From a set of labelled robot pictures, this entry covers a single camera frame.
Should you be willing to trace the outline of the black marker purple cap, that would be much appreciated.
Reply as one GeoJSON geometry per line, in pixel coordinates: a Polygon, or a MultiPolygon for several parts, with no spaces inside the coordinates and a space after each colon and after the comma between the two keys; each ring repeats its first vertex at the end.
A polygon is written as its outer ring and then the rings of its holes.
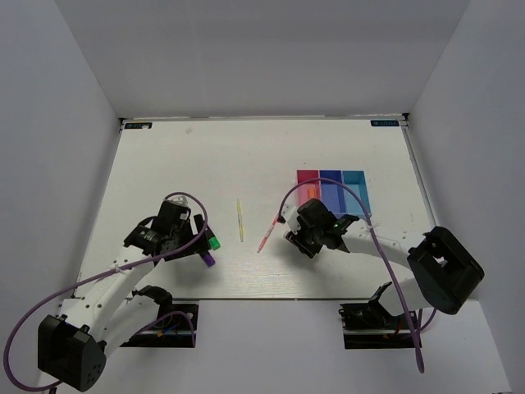
{"type": "Polygon", "coordinates": [[[213,256],[209,252],[201,253],[200,254],[201,259],[205,262],[205,264],[210,268],[213,265],[216,264],[216,260],[213,258],[213,256]]]}

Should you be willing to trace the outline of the black marker green cap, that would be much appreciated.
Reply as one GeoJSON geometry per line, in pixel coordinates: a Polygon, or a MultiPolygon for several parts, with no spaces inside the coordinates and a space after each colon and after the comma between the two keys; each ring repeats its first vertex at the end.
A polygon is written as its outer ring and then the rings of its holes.
{"type": "Polygon", "coordinates": [[[221,243],[215,236],[208,238],[208,245],[210,250],[218,250],[221,248],[221,243]]]}

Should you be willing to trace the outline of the thin pink pen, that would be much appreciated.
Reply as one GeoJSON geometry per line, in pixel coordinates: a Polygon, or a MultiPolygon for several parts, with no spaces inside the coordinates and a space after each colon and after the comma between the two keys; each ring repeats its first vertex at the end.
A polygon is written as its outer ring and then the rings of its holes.
{"type": "Polygon", "coordinates": [[[264,246],[266,245],[268,239],[270,238],[270,236],[271,236],[271,234],[272,234],[272,232],[273,232],[273,230],[275,228],[275,225],[278,222],[278,218],[279,218],[279,215],[276,215],[274,217],[274,219],[272,220],[272,223],[271,223],[270,227],[266,231],[264,237],[262,238],[262,240],[261,240],[261,242],[260,242],[260,244],[259,244],[259,246],[257,248],[257,251],[256,251],[257,254],[260,254],[261,251],[263,250],[264,246]]]}

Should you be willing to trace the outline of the thin yellow pen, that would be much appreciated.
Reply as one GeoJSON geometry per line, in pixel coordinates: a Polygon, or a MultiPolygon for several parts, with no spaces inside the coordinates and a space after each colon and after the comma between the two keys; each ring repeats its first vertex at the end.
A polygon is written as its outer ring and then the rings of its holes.
{"type": "Polygon", "coordinates": [[[244,226],[243,226],[243,217],[242,217],[241,204],[240,204],[240,200],[239,199],[236,199],[236,212],[237,212],[237,221],[238,221],[240,242],[242,243],[242,242],[244,242],[244,226]]]}

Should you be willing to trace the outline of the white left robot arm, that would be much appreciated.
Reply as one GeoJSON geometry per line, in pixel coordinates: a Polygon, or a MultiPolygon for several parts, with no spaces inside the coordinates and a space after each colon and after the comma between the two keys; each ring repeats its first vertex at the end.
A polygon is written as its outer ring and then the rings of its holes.
{"type": "Polygon", "coordinates": [[[171,293],[137,288],[159,263],[197,255],[211,267],[219,243],[201,214],[192,214],[189,194],[168,195],[156,216],[141,221],[124,239],[109,275],[59,317],[38,329],[38,368],[85,392],[100,378],[110,355],[142,328],[163,328],[173,318],[171,293]]]}

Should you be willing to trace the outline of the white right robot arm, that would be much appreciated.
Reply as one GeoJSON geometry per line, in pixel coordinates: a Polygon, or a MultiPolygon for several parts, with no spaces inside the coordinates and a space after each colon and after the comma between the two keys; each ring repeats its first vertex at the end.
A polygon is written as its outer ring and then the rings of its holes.
{"type": "Polygon", "coordinates": [[[423,234],[372,227],[354,215],[337,217],[318,199],[299,207],[285,204],[278,221],[289,228],[285,238],[310,259],[324,249],[336,250],[378,257],[411,271],[409,279],[381,285],[367,302],[344,305],[344,317],[362,329],[387,328],[417,309],[457,314],[485,276],[445,227],[423,234]]]}

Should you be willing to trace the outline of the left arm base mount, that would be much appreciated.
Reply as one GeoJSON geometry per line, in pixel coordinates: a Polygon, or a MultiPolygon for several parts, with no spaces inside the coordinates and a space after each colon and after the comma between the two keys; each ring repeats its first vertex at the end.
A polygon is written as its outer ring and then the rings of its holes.
{"type": "Polygon", "coordinates": [[[131,295],[139,300],[152,300],[159,322],[136,333],[121,344],[123,348],[194,348],[197,338],[199,305],[178,302],[170,292],[158,286],[133,290],[131,295]]]}

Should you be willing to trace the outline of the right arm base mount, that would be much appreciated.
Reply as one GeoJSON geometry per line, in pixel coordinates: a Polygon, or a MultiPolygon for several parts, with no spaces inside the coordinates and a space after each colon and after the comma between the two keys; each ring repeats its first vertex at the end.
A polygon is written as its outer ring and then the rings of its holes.
{"type": "Polygon", "coordinates": [[[346,350],[413,349],[408,320],[401,312],[392,316],[379,299],[392,282],[380,286],[370,300],[340,304],[343,340],[346,350]]]}

